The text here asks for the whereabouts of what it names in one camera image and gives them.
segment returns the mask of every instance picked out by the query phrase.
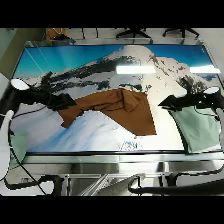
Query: mountain image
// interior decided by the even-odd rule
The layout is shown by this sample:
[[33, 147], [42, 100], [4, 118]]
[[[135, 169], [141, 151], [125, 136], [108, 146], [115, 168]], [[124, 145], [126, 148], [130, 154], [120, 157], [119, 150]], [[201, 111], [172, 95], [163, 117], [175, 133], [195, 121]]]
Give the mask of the mountain image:
[[[156, 73], [119, 75], [116, 72], [118, 65], [152, 65]], [[220, 86], [218, 79], [206, 80], [204, 77], [192, 74], [188, 65], [179, 63], [173, 58], [157, 57], [151, 50], [141, 45], [121, 47], [118, 51], [75, 69], [58, 73], [49, 71], [38, 77], [23, 78], [26, 83], [34, 87], [47, 88], [56, 95], [69, 93], [73, 99], [116, 88], [146, 92], [157, 133], [154, 136], [136, 137], [104, 114], [87, 111], [73, 122], [69, 129], [64, 130], [60, 126], [62, 123], [60, 121], [61, 123], [57, 123], [54, 131], [53, 128], [48, 131], [48, 140], [45, 136], [37, 139], [37, 133], [41, 132], [43, 127], [47, 132], [48, 128], [44, 126], [43, 117], [40, 117], [44, 111], [40, 111], [30, 115], [31, 120], [36, 119], [36, 133], [35, 139], [33, 137], [32, 141], [30, 140], [29, 151], [183, 150], [180, 134], [173, 118], [166, 110], [158, 106], [169, 95], [182, 96], [187, 93], [182, 78], [191, 85], [192, 93], [210, 86]], [[31, 110], [27, 109], [30, 106], [23, 106], [24, 110]], [[14, 130], [26, 131], [26, 124], [27, 130], [33, 130], [34, 122], [31, 120], [28, 123], [27, 117], [21, 116], [12, 122], [12, 126]]]

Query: table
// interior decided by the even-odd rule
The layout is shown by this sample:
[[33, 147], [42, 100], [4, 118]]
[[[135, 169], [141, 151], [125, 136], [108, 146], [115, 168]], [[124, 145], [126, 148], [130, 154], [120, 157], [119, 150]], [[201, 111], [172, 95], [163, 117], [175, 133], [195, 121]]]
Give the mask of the table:
[[[20, 62], [15, 70], [14, 77], [23, 77], [24, 80], [26, 80], [28, 83], [36, 83], [40, 82], [40, 74], [46, 73], [49, 71], [49, 69], [52, 72], [58, 72], [57, 74], [63, 75], [63, 73], [70, 71], [75, 71], [74, 68], [78, 68], [82, 66], [83, 64], [88, 63], [88, 66], [91, 66], [95, 62], [100, 63], [100, 60], [97, 61], [99, 58], [105, 57], [106, 55], [108, 58], [116, 58], [116, 54], [126, 57], [132, 57], [138, 58], [139, 63], [146, 63], [149, 57], [151, 57], [152, 61], [154, 63], [159, 64], [166, 64], [167, 70], [164, 71], [165, 67], [162, 69], [162, 73], [166, 75], [166, 73], [170, 72], [168, 69], [171, 70], [172, 66], [175, 67], [175, 63], [179, 66], [178, 68], [181, 69], [182, 67], [187, 68], [187, 65], [182, 65], [181, 63], [188, 63], [189, 65], [199, 66], [199, 65], [208, 65], [208, 64], [214, 64], [214, 61], [204, 44], [202, 40], [197, 40], [197, 42], [193, 39], [185, 39], [184, 45], [178, 45], [178, 43], [183, 44], [183, 40], [180, 39], [154, 39], [154, 44], [149, 45], [149, 40], [144, 38], [128, 38], [128, 39], [103, 39], [103, 40], [77, 40], [76, 43], [70, 43], [69, 41], [44, 41], [44, 42], [27, 42], [24, 52], [25, 57], [22, 56], [20, 58]], [[71, 47], [78, 47], [79, 51], [75, 52], [69, 52], [68, 50], [62, 51], [60, 48], [61, 45], [65, 46], [67, 49], [70, 49]], [[50, 49], [50, 53], [46, 51], [47, 46], [57, 46], [53, 50]], [[201, 49], [201, 51], [195, 51], [196, 47], [198, 46], [198, 49]], [[98, 51], [93, 51], [91, 49], [98, 47]], [[178, 50], [171, 50], [172, 47], [174, 48], [182, 48], [182, 49], [190, 49], [192, 50], [188, 51], [188, 53], [178, 55]], [[74, 64], [74, 59], [71, 60], [71, 58], [74, 58], [74, 55], [76, 56], [76, 59], [78, 55], [80, 56], [83, 52], [91, 52], [86, 55], [88, 57], [83, 57], [80, 59], [79, 62], [76, 61], [76, 64]], [[30, 63], [29, 70], [27, 69], [27, 63], [26, 60], [29, 60]], [[36, 76], [35, 78], [29, 78], [30, 71], [32, 71], [32, 75]], [[152, 84], [152, 86], [158, 86], [159, 83], [164, 82], [164, 86], [166, 85], [166, 82], [169, 82], [170, 79], [166, 79], [166, 76], [163, 74], [157, 75], [155, 79], [152, 79], [151, 77], [145, 77], [140, 76], [138, 77], [139, 81], [141, 81], [141, 84], [143, 88], [149, 88], [150, 91], [153, 90], [153, 88], [150, 88], [149, 81]], [[216, 76], [213, 77], [206, 77], [207, 79], [211, 79], [212, 85], [219, 85], [220, 83], [220, 77]], [[159, 130], [160, 133], [162, 133], [163, 136], [166, 136], [167, 142], [170, 144], [167, 147], [166, 141], [154, 141], [154, 145], [151, 145], [150, 150], [145, 150], [143, 146], [143, 150], [131, 150], [131, 151], [91, 151], [91, 152], [35, 152], [31, 151], [27, 153], [27, 157], [25, 158], [25, 163], [129, 163], [129, 162], [154, 162], [154, 161], [198, 161], [198, 160], [216, 160], [216, 159], [223, 159], [223, 153], [222, 152], [212, 152], [212, 153], [203, 153], [199, 155], [186, 155], [184, 152], [184, 149], [182, 147], [181, 138], [179, 136], [179, 133], [176, 129], [176, 126], [170, 116], [168, 114], [165, 114], [164, 111], [159, 112], [158, 116], [158, 110], [153, 108], [153, 105], [158, 105], [158, 103], [161, 102], [161, 99], [164, 99], [166, 96], [172, 94], [173, 89], [176, 89], [177, 94], [185, 94], [185, 90], [183, 88], [180, 88], [178, 84], [175, 82], [175, 77], [172, 78], [172, 83], [168, 86], [172, 86], [171, 89], [167, 88], [166, 91], [161, 91], [159, 89], [154, 88], [151, 92], [151, 96], [158, 93], [157, 91], [161, 91], [160, 95], [157, 94], [157, 97], [150, 98], [151, 100], [151, 111], [153, 114], [154, 122], [156, 124], [156, 128]], [[90, 89], [89, 93], [94, 92], [96, 89]], [[79, 91], [77, 93], [72, 92], [68, 89], [68, 93], [74, 98], [74, 97], [81, 97], [83, 94], [82, 91]], [[52, 119], [57, 120], [59, 117], [57, 115], [53, 115], [54, 117]], [[172, 132], [163, 131], [164, 125], [161, 125], [161, 118], [163, 121], [168, 122], [169, 126], [172, 128]], [[170, 138], [167, 136], [167, 133], [172, 133], [175, 136], [177, 136], [172, 142], [170, 143]]]

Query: green cloth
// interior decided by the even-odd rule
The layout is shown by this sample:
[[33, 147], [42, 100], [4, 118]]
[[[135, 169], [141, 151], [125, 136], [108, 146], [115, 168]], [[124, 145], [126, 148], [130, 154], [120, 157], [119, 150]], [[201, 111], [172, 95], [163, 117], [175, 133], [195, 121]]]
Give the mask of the green cloth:
[[[13, 150], [18, 158], [18, 160], [20, 162], [23, 161], [25, 155], [26, 155], [26, 137], [27, 134], [24, 132], [17, 132], [14, 133], [15, 135], [11, 135], [11, 144], [13, 147]], [[16, 159], [14, 158], [13, 154], [11, 153], [10, 155], [10, 165], [9, 165], [9, 169], [13, 169], [16, 168], [17, 166], [19, 166], [19, 164], [17, 163]]]
[[[210, 108], [196, 110], [202, 114], [214, 115]], [[215, 117], [201, 115], [194, 107], [184, 107], [182, 111], [171, 113], [190, 147], [189, 152], [197, 153], [220, 144], [220, 126]]]

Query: brown cloth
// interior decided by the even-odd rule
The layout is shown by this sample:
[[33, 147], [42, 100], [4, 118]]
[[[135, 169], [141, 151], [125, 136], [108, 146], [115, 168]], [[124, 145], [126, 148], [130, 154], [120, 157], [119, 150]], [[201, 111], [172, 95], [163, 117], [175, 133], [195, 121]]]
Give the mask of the brown cloth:
[[135, 135], [156, 135], [145, 93], [114, 89], [75, 100], [75, 106], [60, 110], [63, 127], [68, 128], [83, 111], [101, 111]]

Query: blue sky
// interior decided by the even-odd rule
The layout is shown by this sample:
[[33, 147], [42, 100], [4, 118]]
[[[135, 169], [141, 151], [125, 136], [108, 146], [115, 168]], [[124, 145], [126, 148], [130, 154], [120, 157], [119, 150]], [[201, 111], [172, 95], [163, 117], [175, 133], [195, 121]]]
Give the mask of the blue sky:
[[[38, 76], [43, 72], [63, 72], [97, 60], [124, 45], [54, 46], [25, 48], [15, 77]], [[158, 57], [174, 58], [189, 66], [212, 64], [201, 45], [144, 45]]]

